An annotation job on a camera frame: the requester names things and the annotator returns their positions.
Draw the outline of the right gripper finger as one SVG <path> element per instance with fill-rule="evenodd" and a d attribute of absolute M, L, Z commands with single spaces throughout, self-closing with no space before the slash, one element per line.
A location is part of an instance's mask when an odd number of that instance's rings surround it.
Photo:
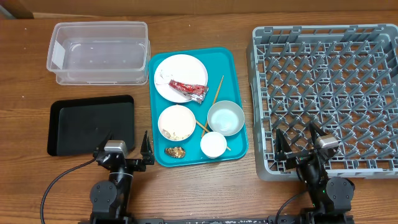
<path fill-rule="evenodd" d="M 275 160 L 284 161 L 291 158 L 292 150 L 280 129 L 276 129 Z"/>
<path fill-rule="evenodd" d="M 313 121 L 311 121 L 308 125 L 310 130 L 312 143 L 314 146 L 318 146 L 317 139 L 322 136 L 326 136 L 326 132 L 321 130 Z"/>

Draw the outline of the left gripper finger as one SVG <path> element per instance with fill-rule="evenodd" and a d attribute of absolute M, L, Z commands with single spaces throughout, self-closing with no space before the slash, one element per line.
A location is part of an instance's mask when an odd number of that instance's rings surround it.
<path fill-rule="evenodd" d="M 112 140 L 112 138 L 113 138 L 113 134 L 112 134 L 112 132 L 109 132 L 109 133 L 105 136 L 105 138 L 100 142 L 100 144 L 99 144 L 98 146 L 96 146 L 95 150 L 93 151 L 93 155 L 94 155 L 94 156 L 97 156 L 101 151 L 103 151 L 103 150 L 104 150 L 104 147 L 105 147 L 105 145 L 106 145 L 106 143 L 107 143 L 109 140 Z"/>
<path fill-rule="evenodd" d="M 151 144 L 149 141 L 149 137 L 147 135 L 147 131 L 145 131 L 144 138 L 141 144 L 141 155 L 142 160 L 145 165 L 154 165 L 155 158 L 154 153 L 151 148 Z"/>

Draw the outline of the small white cup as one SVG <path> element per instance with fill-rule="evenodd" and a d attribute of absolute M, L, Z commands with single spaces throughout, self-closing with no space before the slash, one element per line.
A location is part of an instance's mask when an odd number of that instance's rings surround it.
<path fill-rule="evenodd" d="M 200 148 L 205 156 L 210 159 L 220 157 L 227 148 L 225 137 L 217 132 L 206 133 L 201 141 Z"/>

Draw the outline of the white napkin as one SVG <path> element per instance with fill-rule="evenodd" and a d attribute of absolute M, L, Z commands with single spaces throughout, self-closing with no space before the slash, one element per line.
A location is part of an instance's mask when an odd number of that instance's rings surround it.
<path fill-rule="evenodd" d="M 156 72 L 154 75 L 154 83 L 156 85 L 168 85 L 172 79 L 173 76 L 163 70 Z"/>

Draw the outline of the red snack wrapper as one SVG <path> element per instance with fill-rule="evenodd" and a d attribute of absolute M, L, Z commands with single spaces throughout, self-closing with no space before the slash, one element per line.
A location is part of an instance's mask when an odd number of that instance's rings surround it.
<path fill-rule="evenodd" d="M 201 104 L 205 99 L 205 96 L 208 92 L 208 87 L 204 85 L 191 85 L 186 83 L 181 83 L 175 80 L 171 80 L 169 82 L 169 86 L 177 90 L 179 93 L 184 96 L 189 97 L 191 100 Z"/>

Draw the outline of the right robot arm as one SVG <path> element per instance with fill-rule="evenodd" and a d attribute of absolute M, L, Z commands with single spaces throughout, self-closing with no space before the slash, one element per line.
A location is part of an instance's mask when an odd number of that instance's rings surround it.
<path fill-rule="evenodd" d="M 328 176 L 324 164 L 337 153 L 339 141 L 311 122 L 308 126 L 313 147 L 310 151 L 293 152 L 283 132 L 276 130 L 275 160 L 284 161 L 286 169 L 295 169 L 305 190 L 288 199 L 269 223 L 353 223 L 347 216 L 351 210 L 355 185 L 344 177 Z M 298 215 L 283 215 L 283 209 L 293 200 L 308 193 L 312 208 L 301 209 Z"/>

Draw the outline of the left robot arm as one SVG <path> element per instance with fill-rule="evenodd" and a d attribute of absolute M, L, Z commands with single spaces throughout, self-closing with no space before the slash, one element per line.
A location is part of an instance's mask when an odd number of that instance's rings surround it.
<path fill-rule="evenodd" d="M 127 212 L 133 173 L 144 172 L 155 162 L 147 134 L 141 144 L 142 158 L 130 159 L 127 155 L 126 143 L 114 140 L 111 133 L 95 149 L 93 157 L 99 166 L 109 171 L 109 179 L 91 188 L 90 223 L 136 223 L 133 215 Z"/>

